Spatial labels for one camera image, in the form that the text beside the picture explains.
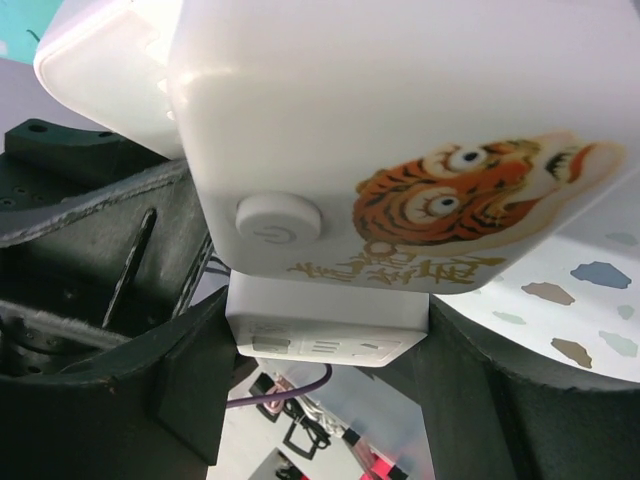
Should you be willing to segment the white cartoon sticker adapter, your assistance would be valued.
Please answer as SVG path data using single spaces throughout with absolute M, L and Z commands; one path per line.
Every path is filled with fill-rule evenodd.
M 639 168 L 634 1 L 186 1 L 168 91 L 255 277 L 479 288 Z

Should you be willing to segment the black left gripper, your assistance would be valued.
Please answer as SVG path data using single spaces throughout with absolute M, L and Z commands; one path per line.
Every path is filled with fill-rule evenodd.
M 125 139 L 28 119 L 1 154 L 1 366 L 64 370 L 183 314 L 213 245 L 182 161 L 126 179 Z

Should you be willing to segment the white socket adapter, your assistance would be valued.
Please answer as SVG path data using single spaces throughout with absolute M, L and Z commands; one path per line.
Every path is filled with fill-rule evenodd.
M 178 1 L 65 1 L 37 48 L 36 75 L 67 108 L 160 156 L 185 152 L 166 92 Z M 424 293 L 232 272 L 226 317 L 238 351 L 381 367 L 428 331 Z

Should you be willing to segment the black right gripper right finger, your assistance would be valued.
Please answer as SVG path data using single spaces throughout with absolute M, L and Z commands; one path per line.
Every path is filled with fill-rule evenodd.
M 387 379 L 421 408 L 438 479 L 636 479 L 639 385 L 580 370 L 430 302 Z

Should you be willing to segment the light blue triangular item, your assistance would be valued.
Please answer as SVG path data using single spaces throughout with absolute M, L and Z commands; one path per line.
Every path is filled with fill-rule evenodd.
M 1 0 L 1 58 L 31 65 L 62 0 Z

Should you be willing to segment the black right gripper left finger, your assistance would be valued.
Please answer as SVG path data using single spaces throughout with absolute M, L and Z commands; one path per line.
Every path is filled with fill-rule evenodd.
M 2 478 L 205 478 L 235 360 L 227 292 L 60 373 L 2 376 Z

